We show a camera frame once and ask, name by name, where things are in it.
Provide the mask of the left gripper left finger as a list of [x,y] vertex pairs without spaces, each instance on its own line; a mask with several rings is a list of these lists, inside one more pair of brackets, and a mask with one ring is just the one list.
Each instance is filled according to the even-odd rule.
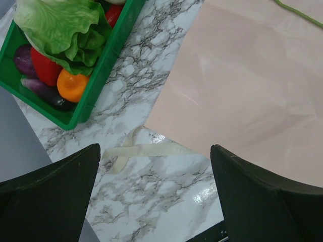
[[1,183],[1,241],[78,241],[100,145]]

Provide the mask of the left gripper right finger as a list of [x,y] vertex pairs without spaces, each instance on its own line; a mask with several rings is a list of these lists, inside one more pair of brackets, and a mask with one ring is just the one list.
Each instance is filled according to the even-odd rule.
[[210,149],[230,241],[322,241],[322,188],[254,165],[220,145]]

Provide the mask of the beige ribbon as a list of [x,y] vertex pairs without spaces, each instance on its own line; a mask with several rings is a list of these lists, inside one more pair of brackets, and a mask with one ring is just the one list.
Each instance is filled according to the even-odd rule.
[[176,142],[135,145],[135,136],[145,128],[146,127],[143,125],[134,128],[129,134],[126,135],[124,143],[121,147],[107,148],[104,150],[101,161],[104,161],[110,157],[116,158],[116,161],[109,170],[110,173],[120,173],[131,158],[190,155],[195,153],[194,151]]

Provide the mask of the pink wrapping paper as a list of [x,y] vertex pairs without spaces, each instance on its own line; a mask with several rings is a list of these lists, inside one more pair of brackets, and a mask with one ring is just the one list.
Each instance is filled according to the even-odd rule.
[[145,125],[322,186],[322,28],[274,1],[205,1]]

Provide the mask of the white rose stem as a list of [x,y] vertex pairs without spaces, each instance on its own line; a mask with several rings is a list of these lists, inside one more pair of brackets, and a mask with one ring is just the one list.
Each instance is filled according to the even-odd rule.
[[300,12],[299,10],[295,9],[295,8],[292,8],[286,4],[283,4],[280,0],[274,0],[274,2],[279,6],[281,7],[282,9],[290,12],[290,13],[293,13],[295,15],[297,15],[298,17],[304,19],[305,21],[311,23],[312,25],[318,27],[318,28],[323,28],[323,24],[313,18],[311,18],[310,16]]

